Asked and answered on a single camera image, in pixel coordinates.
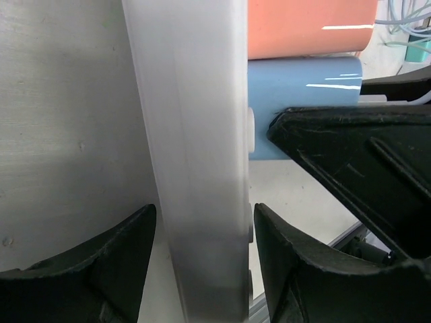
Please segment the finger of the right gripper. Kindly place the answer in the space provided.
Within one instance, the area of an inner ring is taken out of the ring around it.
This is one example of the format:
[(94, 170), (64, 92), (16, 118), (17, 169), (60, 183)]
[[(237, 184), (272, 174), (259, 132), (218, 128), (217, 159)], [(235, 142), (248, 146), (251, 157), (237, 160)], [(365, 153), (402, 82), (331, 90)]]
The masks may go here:
[(267, 138), (382, 242), (430, 256), (430, 107), (291, 108)]
[(416, 71), (367, 79), (362, 82), (361, 95), (386, 95), (389, 101), (413, 101), (430, 91), (431, 66)]

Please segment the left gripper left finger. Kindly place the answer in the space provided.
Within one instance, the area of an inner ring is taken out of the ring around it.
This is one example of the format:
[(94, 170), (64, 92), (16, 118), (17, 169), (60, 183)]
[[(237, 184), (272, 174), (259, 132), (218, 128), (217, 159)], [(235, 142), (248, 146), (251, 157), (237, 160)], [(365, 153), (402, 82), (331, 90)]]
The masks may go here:
[(146, 205), (108, 231), (1, 273), (2, 322), (136, 322), (156, 230)]

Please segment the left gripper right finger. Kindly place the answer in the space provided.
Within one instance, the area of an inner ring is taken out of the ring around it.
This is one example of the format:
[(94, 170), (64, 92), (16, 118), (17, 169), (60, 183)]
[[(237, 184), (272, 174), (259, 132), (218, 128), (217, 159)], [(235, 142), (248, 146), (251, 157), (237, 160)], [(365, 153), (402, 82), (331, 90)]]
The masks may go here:
[[(284, 221), (263, 203), (255, 205), (254, 216), (256, 238), (261, 236), (257, 218)], [(307, 318), (297, 319), (298, 311), (290, 313), (294, 302), (290, 295), (281, 315), (270, 315), (271, 322), (430, 321), (430, 266), (423, 260), (406, 259), (365, 275), (338, 277), (325, 272), (311, 285), (309, 294), (316, 300), (305, 301)]]

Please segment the white power strip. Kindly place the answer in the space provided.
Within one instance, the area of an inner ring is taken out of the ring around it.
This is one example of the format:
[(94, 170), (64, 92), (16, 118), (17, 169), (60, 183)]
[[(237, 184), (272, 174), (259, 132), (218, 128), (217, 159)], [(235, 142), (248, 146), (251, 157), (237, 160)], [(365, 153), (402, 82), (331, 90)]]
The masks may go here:
[(160, 212), (187, 322), (248, 320), (246, 1), (125, 1)]

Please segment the green charger plug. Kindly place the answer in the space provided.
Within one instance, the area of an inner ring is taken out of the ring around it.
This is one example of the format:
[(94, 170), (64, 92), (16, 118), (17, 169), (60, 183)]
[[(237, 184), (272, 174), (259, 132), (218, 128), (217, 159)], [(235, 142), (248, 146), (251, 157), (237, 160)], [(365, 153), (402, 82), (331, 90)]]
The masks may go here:
[(430, 54), (430, 37), (409, 37), (405, 61), (409, 63), (423, 63)]

